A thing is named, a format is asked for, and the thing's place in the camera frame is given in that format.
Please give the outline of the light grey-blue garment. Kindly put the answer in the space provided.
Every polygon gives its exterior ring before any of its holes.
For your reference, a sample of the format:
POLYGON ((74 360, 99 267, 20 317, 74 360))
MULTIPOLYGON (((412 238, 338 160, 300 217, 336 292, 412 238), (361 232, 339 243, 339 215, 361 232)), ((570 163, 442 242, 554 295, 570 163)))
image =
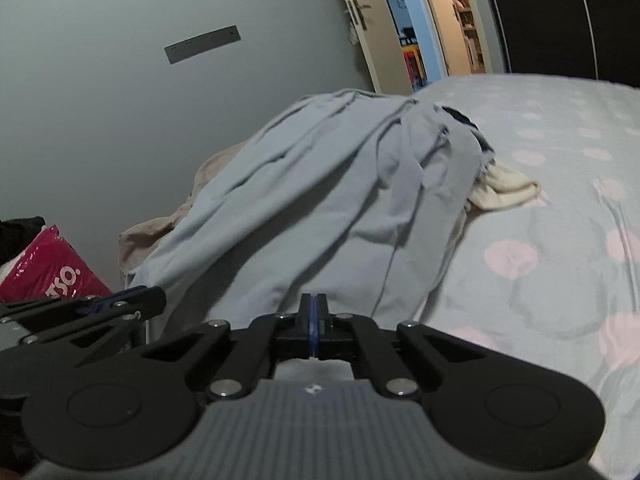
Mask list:
POLYGON ((165 292, 153 338, 244 327, 305 294, 384 327, 420 320, 494 156, 433 102, 310 96, 248 140, 127 282, 165 292))

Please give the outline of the pink Lotso plastic bag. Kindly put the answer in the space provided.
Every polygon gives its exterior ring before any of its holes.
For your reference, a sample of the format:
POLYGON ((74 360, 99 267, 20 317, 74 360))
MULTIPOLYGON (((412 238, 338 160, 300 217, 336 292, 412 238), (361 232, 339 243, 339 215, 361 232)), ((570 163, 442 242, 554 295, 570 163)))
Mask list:
POLYGON ((43 228, 25 250, 1 267, 2 304, 111 293, 57 226, 43 228))

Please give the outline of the beige crumpled garment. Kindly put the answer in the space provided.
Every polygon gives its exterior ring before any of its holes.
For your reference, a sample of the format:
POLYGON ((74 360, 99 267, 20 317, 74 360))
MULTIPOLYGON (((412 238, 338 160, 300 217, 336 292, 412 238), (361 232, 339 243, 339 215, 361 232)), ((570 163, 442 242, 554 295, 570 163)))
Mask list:
POLYGON ((246 144, 247 142, 243 141, 232 145, 206 159, 194 176, 191 193, 175 212, 169 216, 138 223, 119 234, 118 263, 123 282, 126 282, 128 273, 137 269, 154 252, 160 241, 175 229, 176 225, 190 212, 201 190, 235 158, 246 144))

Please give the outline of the dotted grey bed cover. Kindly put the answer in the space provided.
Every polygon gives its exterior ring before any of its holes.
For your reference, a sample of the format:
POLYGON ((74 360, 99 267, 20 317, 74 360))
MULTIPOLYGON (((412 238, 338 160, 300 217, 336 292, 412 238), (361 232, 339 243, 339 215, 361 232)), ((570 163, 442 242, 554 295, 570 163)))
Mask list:
POLYGON ((468 116, 541 185, 471 218, 423 322, 573 376, 606 411, 593 465, 639 473, 639 92, 534 75, 450 77, 420 98, 468 116))

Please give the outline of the cream white cloth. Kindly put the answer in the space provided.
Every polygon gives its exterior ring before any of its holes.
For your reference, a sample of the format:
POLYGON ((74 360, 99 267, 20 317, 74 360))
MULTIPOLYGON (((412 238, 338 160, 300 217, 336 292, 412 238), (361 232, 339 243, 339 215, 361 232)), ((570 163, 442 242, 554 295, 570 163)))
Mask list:
POLYGON ((537 180, 494 159, 474 182, 465 210, 509 209, 536 200, 541 192, 537 180))

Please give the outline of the black navy garment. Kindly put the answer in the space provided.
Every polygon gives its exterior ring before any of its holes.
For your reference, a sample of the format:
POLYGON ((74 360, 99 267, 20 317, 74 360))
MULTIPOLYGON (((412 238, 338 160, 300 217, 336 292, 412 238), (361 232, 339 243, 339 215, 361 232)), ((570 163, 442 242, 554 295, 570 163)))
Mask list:
POLYGON ((468 116, 462 114, 460 110, 456 110, 455 108, 449 106, 443 106, 442 110, 449 114, 457 122, 460 122, 460 124, 465 125, 471 129, 471 132, 474 134, 475 139, 477 140, 478 144, 480 144, 480 149, 482 150, 482 152, 492 152, 494 150, 484 137, 484 134, 480 132, 480 129, 477 127, 477 125, 474 124, 474 122, 472 122, 472 120, 468 116))

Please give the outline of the dark sliding wardrobe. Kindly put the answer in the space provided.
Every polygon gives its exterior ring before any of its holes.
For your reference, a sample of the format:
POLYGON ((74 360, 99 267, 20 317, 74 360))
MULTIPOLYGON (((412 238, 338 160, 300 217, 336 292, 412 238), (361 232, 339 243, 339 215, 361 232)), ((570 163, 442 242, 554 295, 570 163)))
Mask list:
POLYGON ((639 85, 639 0, 489 0, 506 71, 639 85))

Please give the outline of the grey wall plate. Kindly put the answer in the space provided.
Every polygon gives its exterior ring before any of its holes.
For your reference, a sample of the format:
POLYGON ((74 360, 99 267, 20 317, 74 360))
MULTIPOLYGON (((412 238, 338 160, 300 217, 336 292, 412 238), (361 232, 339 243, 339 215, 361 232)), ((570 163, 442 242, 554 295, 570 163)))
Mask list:
POLYGON ((165 48, 165 54, 170 64, 177 64, 240 40, 238 28, 232 25, 172 44, 165 48))

